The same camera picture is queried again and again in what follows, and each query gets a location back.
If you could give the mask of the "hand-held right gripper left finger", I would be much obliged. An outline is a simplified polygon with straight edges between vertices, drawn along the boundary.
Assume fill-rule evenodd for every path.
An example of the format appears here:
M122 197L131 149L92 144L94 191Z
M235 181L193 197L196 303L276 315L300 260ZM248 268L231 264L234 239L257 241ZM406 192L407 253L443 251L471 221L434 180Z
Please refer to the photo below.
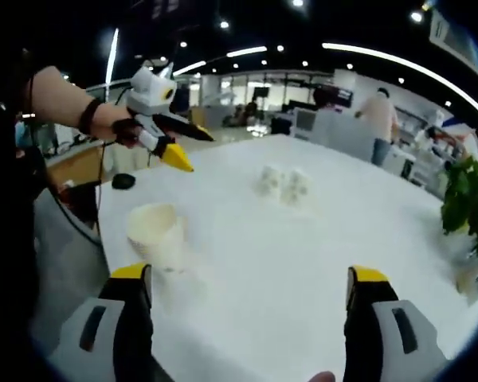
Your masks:
M64 322L50 363L65 381L170 381L151 354L151 267L110 275Z

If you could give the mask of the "person's left hand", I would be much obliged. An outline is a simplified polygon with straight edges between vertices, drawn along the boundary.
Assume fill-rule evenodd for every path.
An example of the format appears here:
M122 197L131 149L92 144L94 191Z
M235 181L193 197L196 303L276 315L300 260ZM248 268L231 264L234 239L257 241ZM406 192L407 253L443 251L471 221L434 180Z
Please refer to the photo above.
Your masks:
M126 107L103 103L92 117L90 131L96 138L117 142L127 148L139 143L142 127L131 116Z

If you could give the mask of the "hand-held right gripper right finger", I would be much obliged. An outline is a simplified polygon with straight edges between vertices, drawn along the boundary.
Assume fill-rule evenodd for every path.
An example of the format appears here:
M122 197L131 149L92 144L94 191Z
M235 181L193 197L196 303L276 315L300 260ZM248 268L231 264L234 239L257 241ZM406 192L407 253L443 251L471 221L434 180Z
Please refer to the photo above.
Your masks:
M432 381L448 364L437 330L380 271L348 268L344 381Z

